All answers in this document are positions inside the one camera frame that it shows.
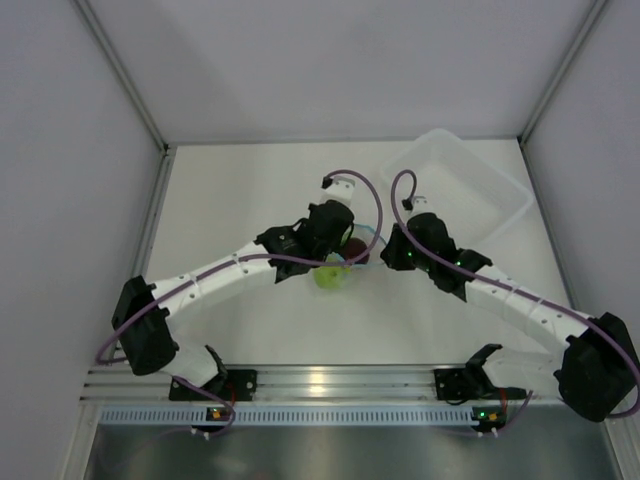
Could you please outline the red fake apple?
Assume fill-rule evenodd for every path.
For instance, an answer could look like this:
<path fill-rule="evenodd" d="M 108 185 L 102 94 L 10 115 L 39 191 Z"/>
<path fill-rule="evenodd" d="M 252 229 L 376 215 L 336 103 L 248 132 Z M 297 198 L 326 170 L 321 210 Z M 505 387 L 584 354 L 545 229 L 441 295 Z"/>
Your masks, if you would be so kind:
<path fill-rule="evenodd" d="M 370 255 L 363 255 L 368 248 L 367 244 L 356 237 L 351 237 L 342 247 L 339 254 L 345 260 L 352 260 L 358 257 L 356 264 L 366 265 L 369 263 Z"/>

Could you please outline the right aluminium frame post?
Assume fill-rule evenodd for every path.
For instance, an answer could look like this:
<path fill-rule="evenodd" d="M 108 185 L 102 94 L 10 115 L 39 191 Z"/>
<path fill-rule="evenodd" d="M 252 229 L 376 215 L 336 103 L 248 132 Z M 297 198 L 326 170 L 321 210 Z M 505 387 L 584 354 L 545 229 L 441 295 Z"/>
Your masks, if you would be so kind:
<path fill-rule="evenodd" d="M 543 90 L 534 102 L 532 110 L 517 136 L 520 146 L 525 145 L 533 135 L 611 4 L 612 1 L 610 0 L 589 2 L 588 8 L 582 15 L 576 30 L 571 34 L 558 62 L 548 76 Z"/>

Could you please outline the aluminium mounting rail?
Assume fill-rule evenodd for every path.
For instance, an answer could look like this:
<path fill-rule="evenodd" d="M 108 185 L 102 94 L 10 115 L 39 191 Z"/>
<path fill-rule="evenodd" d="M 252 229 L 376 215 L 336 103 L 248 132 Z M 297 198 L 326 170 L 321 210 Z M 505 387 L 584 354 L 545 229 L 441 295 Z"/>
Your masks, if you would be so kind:
<path fill-rule="evenodd" d="M 254 402 L 276 401 L 441 401 L 434 371 L 445 365 L 236 366 L 258 372 Z M 136 376 L 126 365 L 89 371 L 80 400 L 113 403 L 170 401 L 172 379 L 163 373 Z"/>

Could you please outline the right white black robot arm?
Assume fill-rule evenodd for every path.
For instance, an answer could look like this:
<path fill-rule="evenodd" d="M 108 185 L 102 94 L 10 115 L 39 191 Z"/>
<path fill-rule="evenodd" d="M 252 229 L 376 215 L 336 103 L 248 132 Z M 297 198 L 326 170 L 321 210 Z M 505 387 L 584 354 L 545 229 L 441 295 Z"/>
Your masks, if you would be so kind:
<path fill-rule="evenodd" d="M 518 353 L 487 344 L 465 365 L 474 396 L 500 388 L 557 395 L 582 418 L 619 417 L 617 407 L 639 387 L 639 358 L 626 324 L 557 305 L 525 289 L 486 256 L 456 246 L 444 222 L 431 212 L 395 223 L 381 258 L 395 271 L 424 272 L 442 292 L 486 310 L 544 348 Z"/>

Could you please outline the left aluminium frame post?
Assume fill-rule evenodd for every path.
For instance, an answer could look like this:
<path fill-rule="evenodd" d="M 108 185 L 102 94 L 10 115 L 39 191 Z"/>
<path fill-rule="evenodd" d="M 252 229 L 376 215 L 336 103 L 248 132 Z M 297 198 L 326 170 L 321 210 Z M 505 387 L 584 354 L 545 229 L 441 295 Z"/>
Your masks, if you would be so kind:
<path fill-rule="evenodd" d="M 128 68 L 123 62 L 121 55 L 117 51 L 95 9 L 91 5 L 91 2 L 86 0 L 71 0 L 70 3 L 84 23 L 89 35 L 96 43 L 109 69 L 123 90 L 126 99 L 142 122 L 154 145 L 160 152 L 166 153 L 169 149 L 168 143 L 157 126 Z"/>

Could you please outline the clear zip top bag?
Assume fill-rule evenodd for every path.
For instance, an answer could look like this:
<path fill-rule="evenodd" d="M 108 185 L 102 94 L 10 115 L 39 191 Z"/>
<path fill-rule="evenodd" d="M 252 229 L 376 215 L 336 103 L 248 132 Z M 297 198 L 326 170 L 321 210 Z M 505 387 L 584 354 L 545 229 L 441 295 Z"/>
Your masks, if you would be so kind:
<path fill-rule="evenodd" d="M 343 237 L 338 251 L 332 252 L 327 257 L 327 261 L 329 263 L 344 263 L 358 257 L 374 242 L 374 236 L 375 229 L 373 227 L 356 223 L 353 230 L 347 232 Z M 349 266 L 323 266 L 313 269 L 312 278 L 315 285 L 325 291 L 338 291 L 347 288 L 360 280 L 370 269 L 383 264 L 380 254 L 386 245 L 386 239 L 380 235 L 371 250 L 357 262 Z"/>

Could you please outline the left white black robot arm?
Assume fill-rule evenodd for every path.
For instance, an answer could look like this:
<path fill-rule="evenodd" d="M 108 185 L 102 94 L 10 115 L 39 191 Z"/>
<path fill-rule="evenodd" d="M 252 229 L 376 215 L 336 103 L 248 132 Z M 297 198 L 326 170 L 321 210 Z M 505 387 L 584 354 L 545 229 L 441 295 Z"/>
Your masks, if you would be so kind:
<path fill-rule="evenodd" d="M 228 371 L 209 345 L 187 339 L 184 328 L 206 319 L 215 305 L 250 289 L 304 275 L 337 250 L 354 225 L 336 200 L 310 205 L 293 225 L 271 227 L 233 254 L 192 272 L 148 283 L 129 279 L 112 327 L 136 376 L 157 372 L 189 382 L 204 399 L 225 390 Z"/>

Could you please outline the green fake food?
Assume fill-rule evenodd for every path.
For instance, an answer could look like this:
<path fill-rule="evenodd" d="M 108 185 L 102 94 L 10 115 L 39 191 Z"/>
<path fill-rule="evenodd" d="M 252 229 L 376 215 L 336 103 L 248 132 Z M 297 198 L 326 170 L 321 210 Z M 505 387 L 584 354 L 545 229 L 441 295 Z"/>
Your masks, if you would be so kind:
<path fill-rule="evenodd" d="M 339 290 L 347 282 L 349 270 L 344 267 L 318 267 L 313 270 L 316 286 L 323 290 Z"/>

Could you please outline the aluminium frame post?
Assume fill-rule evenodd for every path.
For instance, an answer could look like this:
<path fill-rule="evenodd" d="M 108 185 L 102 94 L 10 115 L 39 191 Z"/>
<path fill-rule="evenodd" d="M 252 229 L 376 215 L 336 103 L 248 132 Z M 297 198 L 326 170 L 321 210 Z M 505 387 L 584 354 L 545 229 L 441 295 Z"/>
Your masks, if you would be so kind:
<path fill-rule="evenodd" d="M 89 35 L 96 43 L 109 69 L 123 90 L 126 99 L 142 122 L 154 145 L 160 152 L 166 153 L 169 149 L 168 143 L 157 126 L 128 68 L 123 62 L 121 55 L 117 51 L 95 9 L 91 5 L 91 2 L 86 0 L 71 0 L 70 3 L 84 23 Z"/>
<path fill-rule="evenodd" d="M 582 15 L 576 30 L 571 34 L 558 62 L 548 76 L 543 90 L 534 102 L 532 110 L 517 136 L 520 146 L 525 145 L 533 135 L 611 4 L 612 1 L 610 0 L 589 2 L 588 8 Z"/>

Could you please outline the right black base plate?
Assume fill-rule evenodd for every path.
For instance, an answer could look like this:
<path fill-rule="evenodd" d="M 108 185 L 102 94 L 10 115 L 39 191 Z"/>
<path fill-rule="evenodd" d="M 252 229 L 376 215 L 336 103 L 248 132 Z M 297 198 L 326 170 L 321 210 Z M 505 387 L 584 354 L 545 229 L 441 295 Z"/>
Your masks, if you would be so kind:
<path fill-rule="evenodd" d="M 482 370 L 443 368 L 434 371 L 437 398 L 448 403 L 464 403 L 471 400 L 498 400 L 496 388 Z"/>

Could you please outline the clear plastic bin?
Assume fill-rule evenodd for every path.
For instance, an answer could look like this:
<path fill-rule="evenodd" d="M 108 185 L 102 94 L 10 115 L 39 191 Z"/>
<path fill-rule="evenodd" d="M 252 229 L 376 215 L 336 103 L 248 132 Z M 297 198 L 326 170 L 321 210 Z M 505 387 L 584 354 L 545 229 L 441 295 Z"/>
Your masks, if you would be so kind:
<path fill-rule="evenodd" d="M 533 203 L 532 193 L 467 148 L 444 129 L 434 129 L 413 141 L 380 167 L 390 186 L 409 169 L 418 180 L 417 193 L 463 247 L 479 249 L 519 221 Z"/>

